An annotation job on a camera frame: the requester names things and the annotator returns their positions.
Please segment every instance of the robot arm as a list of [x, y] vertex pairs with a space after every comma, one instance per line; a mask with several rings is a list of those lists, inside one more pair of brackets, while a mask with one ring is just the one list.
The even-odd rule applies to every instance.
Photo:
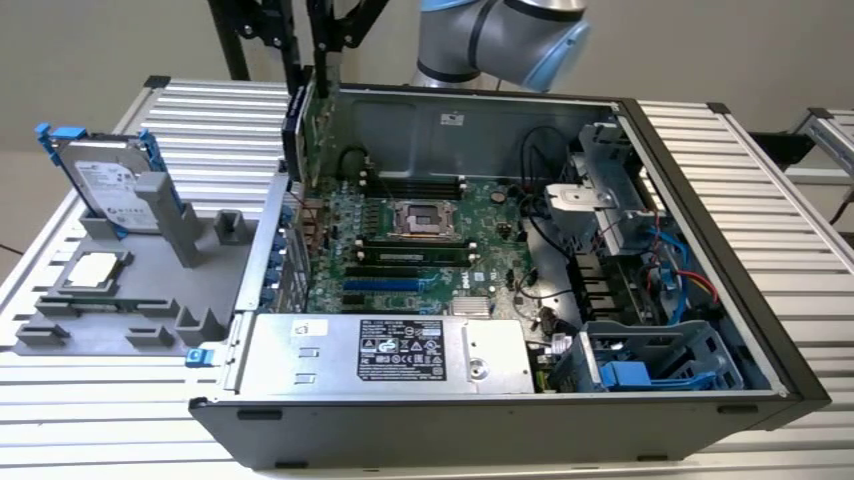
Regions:
[[590, 32], [582, 0], [422, 0], [413, 84], [472, 88], [481, 73], [546, 92]]

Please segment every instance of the power supply label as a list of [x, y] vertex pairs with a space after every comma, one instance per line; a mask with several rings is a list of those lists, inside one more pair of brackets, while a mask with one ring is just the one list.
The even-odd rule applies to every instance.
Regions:
[[366, 382], [446, 381], [442, 320], [362, 320], [358, 375]]

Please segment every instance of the hard drive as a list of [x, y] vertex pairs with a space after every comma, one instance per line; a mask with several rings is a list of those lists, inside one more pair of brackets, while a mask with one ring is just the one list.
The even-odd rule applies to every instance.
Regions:
[[[90, 214], [106, 218], [117, 232], [159, 233], [158, 222], [134, 188], [146, 172], [166, 172], [155, 137], [143, 130], [139, 137], [89, 133], [83, 127], [37, 127], [39, 143], [63, 169], [81, 194]], [[178, 193], [175, 201], [182, 206]]]

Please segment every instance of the green circuit board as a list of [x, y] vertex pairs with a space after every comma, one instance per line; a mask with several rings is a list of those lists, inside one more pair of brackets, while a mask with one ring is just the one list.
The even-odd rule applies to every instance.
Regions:
[[[517, 201], [508, 198], [500, 204], [490, 198], [496, 192], [506, 194], [506, 190], [508, 186], [496, 181], [470, 180], [461, 200], [403, 201], [366, 198], [353, 182], [322, 179], [311, 197], [327, 200], [323, 229], [331, 231], [335, 228], [338, 238], [330, 238], [329, 246], [317, 248], [311, 253], [309, 312], [382, 310], [440, 315], [449, 312], [449, 304], [456, 297], [481, 296], [490, 298], [493, 318], [533, 317], [537, 305], [528, 299], [516, 300], [514, 289], [508, 285], [509, 270], [520, 280], [532, 268], [532, 258], [528, 242], [517, 238]], [[345, 291], [343, 283], [350, 279], [346, 269], [359, 265], [357, 238], [385, 239], [395, 234], [395, 206], [401, 203], [450, 206], [454, 238], [477, 242], [477, 259], [469, 267], [420, 266], [420, 279], [425, 281], [421, 292]], [[500, 225], [505, 235], [500, 234]], [[365, 295], [365, 303], [357, 307], [345, 305], [346, 294]]]

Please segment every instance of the cpu socket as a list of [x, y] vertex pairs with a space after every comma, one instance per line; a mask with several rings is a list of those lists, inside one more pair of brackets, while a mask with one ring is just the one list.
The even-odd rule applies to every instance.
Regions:
[[395, 202], [393, 236], [420, 240], [452, 240], [454, 231], [454, 205], [449, 202]]

